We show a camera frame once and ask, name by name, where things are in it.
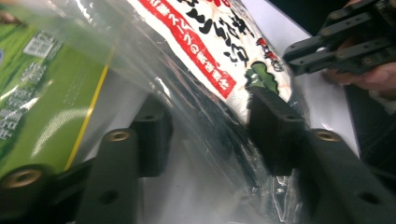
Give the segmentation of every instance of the screw hole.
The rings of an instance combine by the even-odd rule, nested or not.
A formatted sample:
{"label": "screw hole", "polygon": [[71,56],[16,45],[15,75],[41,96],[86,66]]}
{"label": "screw hole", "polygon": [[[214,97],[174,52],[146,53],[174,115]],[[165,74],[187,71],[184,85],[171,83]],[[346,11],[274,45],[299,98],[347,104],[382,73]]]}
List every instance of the screw hole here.
{"label": "screw hole", "polygon": [[360,192],[358,193],[358,198],[365,201],[366,203],[370,203],[370,204],[380,204],[379,199],[370,192]]}
{"label": "screw hole", "polygon": [[5,189],[15,189],[33,184],[42,175],[39,170],[24,170],[8,176],[2,183]]}
{"label": "screw hole", "polygon": [[116,132],[116,133],[111,133],[108,136],[108,140],[111,142],[118,142],[118,141],[122,141],[125,140],[129,137],[129,133],[127,132]]}
{"label": "screw hole", "polygon": [[119,198],[119,194],[114,190],[109,190],[104,192],[99,197],[99,202],[102,204],[111,204],[114,203]]}
{"label": "screw hole", "polygon": [[295,117],[293,115],[287,115],[286,119],[295,119]]}
{"label": "screw hole", "polygon": [[327,132],[318,132],[316,133],[317,137],[320,138],[323,141],[327,142],[338,142],[340,139],[333,133],[327,133]]}
{"label": "screw hole", "polygon": [[321,33],[322,35],[329,35],[329,34],[330,34],[330,31],[327,30],[327,29],[324,29],[324,30],[321,30],[320,33]]}
{"label": "screw hole", "polygon": [[363,61],[364,61],[366,64],[370,64],[370,63],[373,62],[373,60],[371,60],[371,58],[365,58]]}
{"label": "screw hole", "polygon": [[152,115],[147,115],[147,116],[145,116],[145,119],[154,119],[154,116],[152,116]]}
{"label": "screw hole", "polygon": [[339,15],[338,13],[334,12],[334,13],[332,13],[332,14],[330,15],[330,18],[331,18],[332,20],[337,20],[338,18],[340,18],[340,15]]}

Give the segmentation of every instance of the metal bolt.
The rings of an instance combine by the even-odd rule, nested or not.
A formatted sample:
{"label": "metal bolt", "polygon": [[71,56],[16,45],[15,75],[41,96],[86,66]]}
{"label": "metal bolt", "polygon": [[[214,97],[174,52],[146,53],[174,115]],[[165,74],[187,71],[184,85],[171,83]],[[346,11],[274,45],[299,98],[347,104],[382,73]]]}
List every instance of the metal bolt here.
{"label": "metal bolt", "polygon": [[363,59],[363,61],[364,61],[364,63],[366,63],[366,64],[370,64],[370,63],[373,63],[373,62],[374,62],[373,59],[371,59],[371,58],[365,58],[365,59]]}
{"label": "metal bolt", "polygon": [[330,18],[332,20],[337,20],[338,18],[340,18],[340,14],[337,12],[333,12],[332,14],[330,14]]}
{"label": "metal bolt", "polygon": [[343,52],[338,52],[338,53],[336,54],[336,56],[337,56],[337,58],[340,58],[340,59],[346,57],[346,55],[345,55]]}
{"label": "metal bolt", "polygon": [[129,135],[130,134],[127,132],[115,132],[109,134],[107,136],[107,140],[109,140],[110,142],[118,142],[127,139]]}
{"label": "metal bolt", "polygon": [[329,132],[317,132],[316,136],[318,138],[320,138],[323,141],[327,141],[327,142],[339,142],[340,138],[333,134],[333,133],[329,133]]}
{"label": "metal bolt", "polygon": [[15,189],[30,185],[42,175],[38,170],[24,170],[8,176],[2,183],[4,189]]}
{"label": "metal bolt", "polygon": [[324,29],[324,30],[321,30],[320,33],[321,33],[322,35],[329,35],[329,34],[330,34],[330,31],[329,31],[328,29]]}

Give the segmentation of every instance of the black bracket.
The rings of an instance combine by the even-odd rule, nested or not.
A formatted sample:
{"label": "black bracket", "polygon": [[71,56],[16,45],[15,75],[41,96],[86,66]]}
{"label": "black bracket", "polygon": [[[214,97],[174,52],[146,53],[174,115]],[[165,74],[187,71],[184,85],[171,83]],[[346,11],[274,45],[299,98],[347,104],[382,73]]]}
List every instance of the black bracket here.
{"label": "black bracket", "polygon": [[252,141],[274,176],[300,171],[304,224],[396,223],[396,200],[347,146],[328,130],[310,130],[274,92],[251,87]]}
{"label": "black bracket", "polygon": [[[295,76],[324,68],[363,74],[396,61],[396,6],[361,0],[329,14],[317,36],[290,45],[284,61]],[[353,37],[355,45],[340,49]]]}
{"label": "black bracket", "polygon": [[153,96],[130,129],[107,133],[98,154],[55,175],[45,164],[22,166],[0,179],[0,223],[136,223],[139,177],[160,175],[173,132]]}

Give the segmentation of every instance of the yellow stripe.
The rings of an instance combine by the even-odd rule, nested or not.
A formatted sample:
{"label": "yellow stripe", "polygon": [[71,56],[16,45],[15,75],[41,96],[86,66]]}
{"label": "yellow stripe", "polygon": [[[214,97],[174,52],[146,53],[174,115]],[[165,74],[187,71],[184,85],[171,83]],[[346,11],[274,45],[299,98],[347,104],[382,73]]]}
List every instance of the yellow stripe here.
{"label": "yellow stripe", "polygon": [[93,111],[93,109],[94,109],[94,107],[96,105],[97,99],[99,98],[100,90],[102,89],[103,83],[104,83],[106,75],[107,75],[108,65],[110,64],[110,61],[113,58],[113,56],[114,56],[114,50],[111,52],[111,54],[109,56],[109,59],[108,59],[108,61],[106,63],[106,66],[104,67],[104,69],[102,71],[102,75],[101,75],[101,77],[99,79],[98,86],[96,87],[95,93],[93,94],[93,97],[92,97],[92,100],[91,100],[90,108],[89,108],[89,110],[87,112],[87,115],[85,116],[84,122],[82,123],[81,130],[79,131],[76,143],[73,146],[72,152],[70,154],[70,157],[69,157],[69,160],[67,161],[66,166],[64,167],[64,170],[67,170],[67,169],[70,168],[70,166],[71,166],[71,164],[73,162],[73,159],[76,157],[79,144],[81,143],[82,137],[84,136],[84,133],[85,133],[85,131],[87,129],[87,126],[88,126],[88,123],[90,121],[92,111]]}

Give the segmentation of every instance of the clear plastic film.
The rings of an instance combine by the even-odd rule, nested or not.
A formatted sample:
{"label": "clear plastic film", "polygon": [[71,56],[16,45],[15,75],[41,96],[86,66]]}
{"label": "clear plastic film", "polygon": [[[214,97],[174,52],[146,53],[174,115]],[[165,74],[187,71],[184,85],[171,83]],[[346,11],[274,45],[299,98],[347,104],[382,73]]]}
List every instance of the clear plastic film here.
{"label": "clear plastic film", "polygon": [[104,66],[3,8],[0,14],[0,176],[27,162],[61,172]]}
{"label": "clear plastic film", "polygon": [[[210,167],[211,174],[225,183],[224,190],[236,199],[233,209],[246,211],[243,220],[225,212],[228,216],[211,222],[295,219],[289,210],[296,209],[297,200],[280,208],[274,199],[275,192],[286,182],[294,183],[295,176],[272,178],[244,126],[246,86],[269,88],[291,105],[297,102],[295,92],[281,61],[239,1],[20,0],[8,9],[109,64],[166,103],[182,127],[190,157],[204,158],[200,167]],[[289,193],[285,200],[293,185],[287,186],[281,190]]]}
{"label": "clear plastic film", "polygon": [[[277,52],[282,53],[296,42],[310,37],[302,27],[267,0],[242,0],[259,28],[272,43]],[[304,109],[304,118],[311,129],[326,129],[340,134],[353,152],[359,155],[353,123],[350,118],[347,98],[343,87],[323,76],[323,71],[298,76],[293,87],[304,100],[295,102]]]}

